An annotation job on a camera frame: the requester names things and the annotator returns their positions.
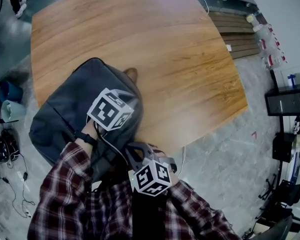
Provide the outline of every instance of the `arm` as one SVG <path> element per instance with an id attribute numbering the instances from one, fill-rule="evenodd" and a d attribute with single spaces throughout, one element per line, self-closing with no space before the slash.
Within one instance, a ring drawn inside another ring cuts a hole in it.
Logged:
<path id="1" fill-rule="evenodd" d="M 210 208 L 184 181 L 169 189 L 171 201 L 197 236 L 216 240 L 240 240 L 220 210 Z"/>
<path id="2" fill-rule="evenodd" d="M 82 132 L 97 138 L 92 123 Z M 42 183 L 28 239 L 84 239 L 85 200 L 92 180 L 91 153 L 92 146 L 81 139 L 66 145 Z"/>

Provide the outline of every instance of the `black bag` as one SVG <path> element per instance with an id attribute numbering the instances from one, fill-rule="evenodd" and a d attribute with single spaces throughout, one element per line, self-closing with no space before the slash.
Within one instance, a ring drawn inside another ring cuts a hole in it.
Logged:
<path id="1" fill-rule="evenodd" d="M 126 143 L 134 141 L 143 116 L 139 90 L 124 73 L 101 59 L 91 58 L 64 81 L 33 118 L 29 137 L 51 165 L 59 159 L 66 144 L 75 141 L 75 131 L 81 131 L 86 125 L 90 106 L 105 88 L 129 92 L 135 95 L 138 102 L 127 122 L 120 129 L 109 131 L 104 138 L 120 151 Z M 115 157 L 116 154 L 102 141 L 98 142 L 91 156 L 93 182 L 108 171 Z"/>

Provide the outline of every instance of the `white cube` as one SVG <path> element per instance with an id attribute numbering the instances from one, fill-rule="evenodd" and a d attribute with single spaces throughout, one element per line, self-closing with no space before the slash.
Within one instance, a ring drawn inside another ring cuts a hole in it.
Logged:
<path id="1" fill-rule="evenodd" d="M 89 117 L 107 131 L 121 128 L 134 112 L 115 93 L 115 91 L 105 88 L 87 112 Z"/>
<path id="2" fill-rule="evenodd" d="M 133 177 L 133 184 L 139 193 L 156 197 L 172 184 L 167 163 L 151 160 L 142 167 Z"/>

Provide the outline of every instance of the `wrist strap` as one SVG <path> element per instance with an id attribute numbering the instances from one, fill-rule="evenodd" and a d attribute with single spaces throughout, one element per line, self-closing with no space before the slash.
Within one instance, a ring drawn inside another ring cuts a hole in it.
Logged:
<path id="1" fill-rule="evenodd" d="M 94 138 L 92 138 L 89 134 L 85 134 L 78 130 L 76 130 L 74 132 L 74 137 L 76 139 L 79 138 L 79 139 L 83 140 L 85 143 L 89 143 L 92 146 L 94 146 L 97 143 L 97 141 Z"/>

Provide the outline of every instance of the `red plaid shirt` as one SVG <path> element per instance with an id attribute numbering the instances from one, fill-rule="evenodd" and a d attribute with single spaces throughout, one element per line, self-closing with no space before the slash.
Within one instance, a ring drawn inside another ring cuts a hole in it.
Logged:
<path id="1" fill-rule="evenodd" d="M 91 192 L 91 175 L 88 155 L 76 143 L 69 143 L 42 183 L 28 239 L 107 240 L 118 234 L 132 239 L 130 182 L 125 180 L 105 191 Z M 166 202 L 166 239 L 197 239 L 193 227 L 200 229 L 202 238 L 240 239 L 224 214 L 210 208 L 185 182 L 180 181 L 168 191 L 171 200 Z"/>

